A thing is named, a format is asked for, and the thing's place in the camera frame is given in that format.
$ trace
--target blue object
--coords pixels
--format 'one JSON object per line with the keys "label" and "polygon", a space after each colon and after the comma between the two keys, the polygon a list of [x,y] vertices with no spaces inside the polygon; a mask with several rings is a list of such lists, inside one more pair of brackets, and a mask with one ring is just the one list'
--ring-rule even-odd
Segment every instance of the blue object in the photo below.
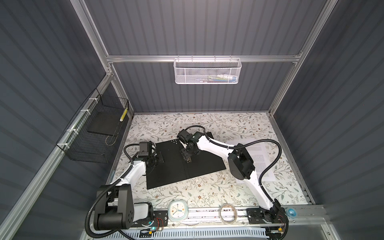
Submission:
{"label": "blue object", "polygon": [[287,216],[290,218],[295,218],[297,216],[296,210],[293,208],[289,208],[285,210],[287,213]]}

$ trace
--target floral table surface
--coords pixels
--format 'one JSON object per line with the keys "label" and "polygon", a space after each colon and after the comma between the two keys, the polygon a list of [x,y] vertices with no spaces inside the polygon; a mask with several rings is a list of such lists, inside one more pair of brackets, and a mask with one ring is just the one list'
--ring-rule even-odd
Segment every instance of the floral table surface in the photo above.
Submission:
{"label": "floral table surface", "polygon": [[[266,113],[150,114],[134,116],[126,144],[172,140],[181,129],[196,124],[204,126],[207,132],[212,132],[213,137],[222,142],[243,138],[277,140]],[[266,148],[272,162],[277,155],[277,147],[267,143]],[[128,153],[137,150],[131,147]],[[151,202],[155,209],[167,208],[173,199],[184,199],[189,207],[219,207],[224,203],[234,206],[258,205],[249,188],[245,184],[236,183],[229,172],[228,163],[224,163],[226,170],[149,190],[146,188],[146,177],[142,176],[132,189],[134,202]],[[128,165],[129,160],[123,153],[114,179]],[[284,152],[273,169],[276,181],[263,182],[272,198],[278,199],[282,205],[307,204]]]}

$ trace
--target black mounting plate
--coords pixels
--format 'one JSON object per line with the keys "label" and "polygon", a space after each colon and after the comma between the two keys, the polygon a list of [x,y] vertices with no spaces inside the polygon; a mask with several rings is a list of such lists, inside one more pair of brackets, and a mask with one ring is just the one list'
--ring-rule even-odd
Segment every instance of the black mounting plate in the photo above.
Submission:
{"label": "black mounting plate", "polygon": [[[246,209],[247,211],[247,218],[248,218],[248,221],[249,221],[249,224],[265,224],[265,223],[269,223],[269,222],[266,222],[263,220],[263,212],[261,211],[261,209],[259,207],[253,207],[253,208],[248,208]],[[280,220],[278,218],[276,218],[274,220],[274,222],[272,223],[281,223]]]}

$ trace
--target gray corrugated wall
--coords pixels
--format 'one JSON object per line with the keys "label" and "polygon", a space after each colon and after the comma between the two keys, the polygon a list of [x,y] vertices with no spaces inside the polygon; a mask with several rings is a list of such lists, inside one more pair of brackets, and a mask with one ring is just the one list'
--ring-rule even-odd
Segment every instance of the gray corrugated wall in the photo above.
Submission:
{"label": "gray corrugated wall", "polygon": [[384,1],[339,1],[275,118],[344,240],[382,239]]}
{"label": "gray corrugated wall", "polygon": [[[292,55],[325,0],[85,2],[110,55]],[[243,63],[231,86],[177,85],[168,63],[114,65],[135,112],[185,112],[268,110],[291,64]]]}
{"label": "gray corrugated wall", "polygon": [[135,112],[268,110],[292,63],[243,63],[238,84],[176,84],[173,63],[115,63]]}
{"label": "gray corrugated wall", "polygon": [[324,0],[86,0],[110,55],[297,54]]}
{"label": "gray corrugated wall", "polygon": [[[105,71],[69,1],[0,1],[0,41],[2,222]],[[15,239],[56,229],[73,239],[88,207],[69,205],[91,201],[104,168],[63,160]]]}

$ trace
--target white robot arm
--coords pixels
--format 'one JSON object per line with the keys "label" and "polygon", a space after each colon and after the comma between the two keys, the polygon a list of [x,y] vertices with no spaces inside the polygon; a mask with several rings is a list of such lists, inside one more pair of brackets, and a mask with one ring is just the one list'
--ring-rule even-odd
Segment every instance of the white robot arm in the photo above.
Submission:
{"label": "white robot arm", "polygon": [[[194,134],[190,134],[186,130],[191,127],[200,127],[203,129],[204,133],[195,132]],[[282,211],[280,203],[276,199],[272,200],[261,184],[261,177],[280,158],[281,146],[277,141],[272,139],[262,139],[246,145],[228,145],[209,138],[205,132],[205,128],[197,125],[183,129],[179,132],[177,138],[183,143],[184,148],[181,150],[181,153],[187,162],[192,161],[191,157],[199,154],[200,151],[213,153],[220,156],[224,161],[228,161],[231,174],[237,179],[243,180],[256,197],[264,214],[263,219],[267,222],[273,222],[278,217],[279,211]],[[260,176],[257,175],[253,160],[245,148],[258,142],[273,142],[279,147],[277,158],[263,171],[263,173],[261,173]]]}
{"label": "white robot arm", "polygon": [[[227,147],[234,147],[234,145],[228,145],[228,144],[216,141],[214,139],[211,139],[211,141],[215,141]],[[200,137],[199,141],[197,142],[197,147],[200,150],[207,151],[207,152],[213,153],[214,155],[220,156],[224,161],[228,161],[228,155],[233,152],[233,149],[223,148],[213,144],[206,138],[206,136]],[[263,209],[269,210],[273,207],[273,202],[271,202],[271,200],[269,200],[268,197],[265,195],[265,193],[259,186],[257,180],[258,180],[258,176],[256,171],[252,171],[250,175],[250,179],[246,179],[246,178],[243,179],[247,187],[255,195],[257,201],[259,202],[259,206],[262,207]]]}

